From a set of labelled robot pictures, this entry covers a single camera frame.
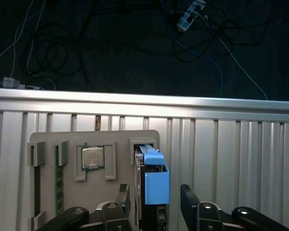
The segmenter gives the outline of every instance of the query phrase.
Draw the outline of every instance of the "screw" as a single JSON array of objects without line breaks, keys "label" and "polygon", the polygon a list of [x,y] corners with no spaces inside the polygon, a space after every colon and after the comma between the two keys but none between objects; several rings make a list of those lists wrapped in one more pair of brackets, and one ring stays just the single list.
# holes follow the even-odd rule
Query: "screw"
[{"label": "screw", "polygon": [[246,209],[240,208],[239,213],[247,215],[249,213],[249,211],[247,211]]},{"label": "screw", "polygon": [[208,204],[208,203],[205,203],[205,204],[203,204],[203,206],[205,207],[205,208],[212,208],[212,205],[210,205],[210,204]]},{"label": "screw", "polygon": [[83,212],[83,210],[81,208],[77,208],[74,210],[74,214],[80,214],[82,212]]},{"label": "screw", "polygon": [[108,208],[115,208],[115,207],[117,207],[117,205],[116,205],[115,203],[110,203],[110,204],[108,205]]}]

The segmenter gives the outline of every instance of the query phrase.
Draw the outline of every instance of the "blue cable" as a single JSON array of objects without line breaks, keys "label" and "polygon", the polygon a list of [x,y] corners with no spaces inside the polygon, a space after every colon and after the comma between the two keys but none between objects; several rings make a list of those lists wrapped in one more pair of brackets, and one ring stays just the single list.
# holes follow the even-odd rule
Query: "blue cable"
[{"label": "blue cable", "polygon": [[[164,2],[163,2],[163,0],[160,0],[160,3],[161,3],[161,6],[162,6],[162,8],[163,8],[163,12],[164,12],[164,14],[165,14],[165,7],[164,7]],[[172,34],[170,31],[168,31],[168,33],[169,33],[171,39],[172,39],[176,44],[178,44],[180,47],[182,47],[183,49],[187,50],[188,52],[192,53],[192,54],[195,55],[195,56],[200,56],[201,58],[208,60],[209,62],[213,63],[213,64],[217,67],[217,69],[218,69],[218,71],[219,71],[219,73],[220,73],[220,76],[221,76],[221,81],[222,81],[222,83],[221,83],[221,90],[220,90],[220,96],[221,96],[221,95],[222,95],[222,90],[223,90],[223,74],[222,74],[222,71],[221,71],[220,67],[217,65],[217,63],[214,62],[212,59],[210,59],[210,58],[208,58],[208,57],[206,57],[206,56],[197,54],[197,53],[194,52],[193,50],[188,49],[187,47],[183,46],[178,40],[175,39],[175,37],[173,36],[173,34]]]}]

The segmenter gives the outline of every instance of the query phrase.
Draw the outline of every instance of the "blue plastic bracket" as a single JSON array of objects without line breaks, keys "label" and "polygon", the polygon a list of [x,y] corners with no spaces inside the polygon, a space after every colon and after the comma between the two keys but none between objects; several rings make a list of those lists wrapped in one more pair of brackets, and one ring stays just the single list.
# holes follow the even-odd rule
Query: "blue plastic bracket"
[{"label": "blue plastic bracket", "polygon": [[164,156],[151,145],[140,145],[144,155],[144,165],[162,166],[162,172],[144,173],[144,201],[146,205],[169,204],[170,175]]}]

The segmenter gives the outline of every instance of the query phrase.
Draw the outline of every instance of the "white wire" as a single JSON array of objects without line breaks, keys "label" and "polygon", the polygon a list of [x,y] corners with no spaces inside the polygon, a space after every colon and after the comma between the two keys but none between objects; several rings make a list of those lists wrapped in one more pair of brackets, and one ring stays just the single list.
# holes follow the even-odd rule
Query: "white wire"
[{"label": "white wire", "polygon": [[49,80],[49,81],[53,84],[53,89],[54,89],[54,90],[57,90],[56,84],[53,82],[53,80],[52,80],[51,78],[48,78],[48,77],[41,77],[41,78],[45,78],[45,79]]},{"label": "white wire", "polygon": [[[207,22],[207,20],[201,15],[201,14],[197,14],[207,25],[207,27],[209,29],[211,29],[209,23]],[[265,92],[257,85],[257,83],[247,74],[247,72],[241,67],[241,65],[238,63],[238,61],[236,60],[236,58],[233,56],[233,54],[230,52],[230,50],[228,49],[228,47],[226,46],[226,44],[224,44],[224,42],[215,34],[215,36],[218,38],[218,40],[222,43],[222,45],[226,48],[226,50],[229,52],[230,56],[232,57],[232,59],[235,61],[235,63],[237,64],[237,66],[244,72],[244,74],[250,79],[250,81],[262,92],[262,94],[264,95],[265,99],[268,100],[268,98],[266,97]]]},{"label": "white wire", "polygon": [[20,36],[21,36],[21,34],[23,33],[23,30],[24,30],[24,27],[25,27],[25,24],[26,24],[26,21],[27,21],[27,18],[28,18],[28,14],[29,14],[29,11],[30,11],[31,6],[33,5],[33,2],[34,2],[34,0],[31,1],[30,5],[29,5],[29,7],[28,7],[28,10],[27,10],[27,13],[26,13],[26,16],[25,16],[25,20],[24,20],[24,22],[23,22],[23,27],[21,28],[19,37],[17,38],[16,41],[14,41],[14,43],[12,43],[7,49],[5,49],[4,52],[2,52],[2,53],[0,54],[0,58],[1,58],[1,56],[3,56],[3,55],[5,54],[6,51],[8,51],[15,43],[17,43],[17,42],[19,41]]},{"label": "white wire", "polygon": [[[38,15],[39,15],[38,23],[37,23],[37,25],[36,25],[36,28],[35,28],[34,32],[36,32],[37,29],[38,29],[39,22],[40,22],[40,18],[41,18],[42,14],[43,14],[43,11],[44,11],[45,7],[46,7],[46,0],[44,0],[44,3],[42,4],[39,12],[36,13],[35,15],[29,17],[29,18],[26,20],[26,21],[29,21],[31,18],[34,18],[35,16],[38,16]],[[15,38],[14,38],[15,41],[16,41],[16,38],[17,38],[18,30],[19,30],[19,28],[22,26],[22,24],[20,24],[20,25],[18,26],[17,30],[16,30]],[[10,78],[12,78],[13,73],[14,73],[14,69],[15,69],[15,62],[16,62],[16,43],[14,43],[13,49],[14,49],[14,61],[13,61],[13,68],[12,68],[12,72],[11,72]],[[30,57],[31,57],[32,50],[33,50],[33,41],[32,41],[32,45],[31,45],[31,51],[30,51],[30,56],[29,56],[29,58],[28,58],[27,66],[28,66],[28,63],[29,63],[29,59],[30,59]]]},{"label": "white wire", "polygon": [[[43,3],[43,5],[42,5],[42,7],[40,9],[39,19],[38,19],[38,22],[37,22],[37,24],[35,26],[34,32],[36,32],[38,27],[39,27],[40,18],[41,18],[42,14],[43,14],[43,11],[44,11],[45,7],[46,7],[46,1],[47,0],[44,0],[44,3]],[[31,42],[31,49],[30,49],[30,53],[29,53],[29,56],[28,56],[27,64],[26,64],[27,70],[29,69],[28,66],[29,66],[29,61],[31,59],[31,55],[32,55],[33,44],[34,44],[34,39],[32,39],[32,42]]]},{"label": "white wire", "polygon": [[3,84],[4,82],[7,82],[7,81],[9,81],[9,80],[6,79],[6,80],[4,80],[4,81],[1,81],[1,82],[0,82],[0,85]]}]

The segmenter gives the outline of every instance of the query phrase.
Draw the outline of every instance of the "electrical outlet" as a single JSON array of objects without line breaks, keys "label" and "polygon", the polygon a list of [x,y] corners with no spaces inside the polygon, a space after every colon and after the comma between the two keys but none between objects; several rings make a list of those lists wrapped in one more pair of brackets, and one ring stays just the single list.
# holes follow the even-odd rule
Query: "electrical outlet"
[{"label": "electrical outlet", "polygon": [[184,15],[181,17],[177,23],[177,28],[180,32],[186,32],[189,27],[193,24],[194,20],[197,18],[198,11],[202,11],[206,6],[204,0],[197,0],[192,2],[192,4],[185,11]]}]

